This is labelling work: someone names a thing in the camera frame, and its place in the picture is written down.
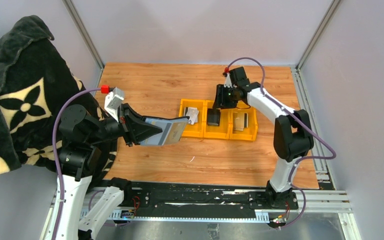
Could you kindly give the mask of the black leather card holder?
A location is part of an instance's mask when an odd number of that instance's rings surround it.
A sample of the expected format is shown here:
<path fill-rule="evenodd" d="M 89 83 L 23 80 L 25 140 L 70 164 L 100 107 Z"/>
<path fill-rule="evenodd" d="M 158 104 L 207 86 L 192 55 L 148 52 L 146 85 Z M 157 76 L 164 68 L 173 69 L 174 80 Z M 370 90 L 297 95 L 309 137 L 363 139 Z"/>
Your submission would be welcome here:
<path fill-rule="evenodd" d="M 141 141 L 141 146 L 164 146 L 178 143 L 189 123 L 188 116 L 176 118 L 146 117 L 145 122 L 161 128 L 162 132 Z"/>

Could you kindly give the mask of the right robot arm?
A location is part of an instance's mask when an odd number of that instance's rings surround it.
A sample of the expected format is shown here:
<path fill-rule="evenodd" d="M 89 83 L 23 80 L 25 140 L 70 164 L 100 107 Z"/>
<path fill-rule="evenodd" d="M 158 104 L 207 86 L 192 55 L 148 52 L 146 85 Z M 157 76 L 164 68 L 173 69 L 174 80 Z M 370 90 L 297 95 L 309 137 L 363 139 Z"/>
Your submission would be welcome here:
<path fill-rule="evenodd" d="M 251 82 L 243 67 L 225 68 L 225 82 L 216 87 L 215 109 L 234 109 L 238 102 L 255 108 L 273 123 L 273 147 L 278 156 L 274 173 L 265 189 L 266 204 L 278 209 L 292 194 L 299 159 L 314 147 L 306 110 L 295 110 L 273 97 L 261 83 Z"/>

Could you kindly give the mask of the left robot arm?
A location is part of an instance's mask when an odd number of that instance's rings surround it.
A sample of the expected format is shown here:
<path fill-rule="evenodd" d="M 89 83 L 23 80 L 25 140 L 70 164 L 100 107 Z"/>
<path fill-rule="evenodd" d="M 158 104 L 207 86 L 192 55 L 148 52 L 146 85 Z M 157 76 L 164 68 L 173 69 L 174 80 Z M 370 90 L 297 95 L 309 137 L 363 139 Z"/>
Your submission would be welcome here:
<path fill-rule="evenodd" d="M 85 196 L 99 165 L 110 158 L 111 147 L 117 145 L 118 139 L 128 146 L 165 145 L 172 123 L 142 116 L 124 103 L 118 115 L 103 120 L 74 104 L 62 111 L 57 124 L 63 136 L 55 159 L 60 197 L 55 202 L 45 239 L 94 240 L 116 207 L 132 205 L 137 209 L 142 203 L 133 193 L 131 181 L 115 177 L 86 216 L 81 217 Z"/>

